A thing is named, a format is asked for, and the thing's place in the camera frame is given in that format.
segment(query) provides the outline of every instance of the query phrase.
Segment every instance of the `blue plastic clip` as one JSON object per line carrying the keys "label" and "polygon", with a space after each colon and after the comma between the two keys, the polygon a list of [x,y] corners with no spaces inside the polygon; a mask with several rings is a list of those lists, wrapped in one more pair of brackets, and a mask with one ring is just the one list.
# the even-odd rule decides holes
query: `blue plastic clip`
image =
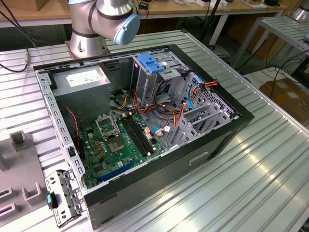
{"label": "blue plastic clip", "polygon": [[159,65],[158,61],[150,54],[138,55],[140,62],[148,69],[150,73],[158,73],[165,70],[165,68]]}

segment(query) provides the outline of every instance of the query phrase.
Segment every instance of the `red cable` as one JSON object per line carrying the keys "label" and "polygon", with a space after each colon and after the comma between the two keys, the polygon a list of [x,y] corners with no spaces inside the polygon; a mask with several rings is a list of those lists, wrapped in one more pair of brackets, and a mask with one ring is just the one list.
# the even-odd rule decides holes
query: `red cable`
{"label": "red cable", "polygon": [[78,146],[78,150],[79,150],[80,141],[79,141],[79,127],[78,127],[78,124],[77,124],[77,119],[76,119],[75,114],[70,109],[67,108],[67,111],[73,116],[74,121],[75,121],[75,126],[76,126],[76,130],[77,130],[77,146]]}

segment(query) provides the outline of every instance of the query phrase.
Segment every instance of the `aluminum workbench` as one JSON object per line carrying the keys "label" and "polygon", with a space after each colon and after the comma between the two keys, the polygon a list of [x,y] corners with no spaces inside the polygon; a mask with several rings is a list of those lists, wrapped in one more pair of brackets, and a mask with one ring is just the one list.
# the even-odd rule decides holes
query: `aluminum workbench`
{"label": "aluminum workbench", "polygon": [[281,63],[284,63],[290,57],[293,47],[307,55],[309,54],[309,42],[306,42],[304,39],[305,35],[309,34],[309,22],[299,23],[288,16],[258,18],[236,55],[232,64],[234,68],[238,65],[243,53],[260,27],[265,28],[266,32],[253,52],[263,44],[270,33],[273,33],[289,44],[289,49],[283,55],[284,59]]}
{"label": "aluminum workbench", "polygon": [[[309,217],[309,131],[188,33],[137,36],[112,52],[177,44],[255,116],[216,158],[96,231],[297,231]],[[0,53],[18,69],[24,50]],[[31,49],[32,65],[72,59],[65,45]],[[45,176],[66,169],[33,70],[0,69],[0,139],[32,133]],[[1,231],[58,231],[48,206]],[[85,213],[60,231],[91,231]]]}

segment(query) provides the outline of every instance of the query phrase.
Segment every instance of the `side panel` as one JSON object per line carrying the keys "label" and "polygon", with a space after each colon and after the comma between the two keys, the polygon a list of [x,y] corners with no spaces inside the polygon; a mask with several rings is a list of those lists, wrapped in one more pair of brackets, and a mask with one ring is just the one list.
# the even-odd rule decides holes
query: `side panel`
{"label": "side panel", "polygon": [[96,229],[113,217],[136,206],[155,192],[207,162],[210,156],[213,158],[239,130],[227,132],[210,143],[88,207],[92,228]]}

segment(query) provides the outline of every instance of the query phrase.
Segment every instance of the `blue slot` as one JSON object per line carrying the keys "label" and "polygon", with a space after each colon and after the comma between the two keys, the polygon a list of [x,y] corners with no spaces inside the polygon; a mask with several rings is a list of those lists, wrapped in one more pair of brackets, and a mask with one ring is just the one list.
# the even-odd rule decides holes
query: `blue slot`
{"label": "blue slot", "polygon": [[138,58],[151,74],[165,70],[165,68],[159,65],[158,61],[156,61],[156,59],[153,58],[150,54],[141,54],[138,55]]}
{"label": "blue slot", "polygon": [[115,171],[112,171],[111,173],[108,173],[104,176],[101,176],[100,178],[97,178],[97,182],[102,182],[102,181],[105,181],[105,180],[108,180],[120,173],[123,173],[124,171],[126,170],[129,170],[131,167],[132,167],[132,164],[135,162],[136,160],[133,160],[132,162],[128,163],[127,165],[121,167],[121,168],[118,168],[117,170]]}

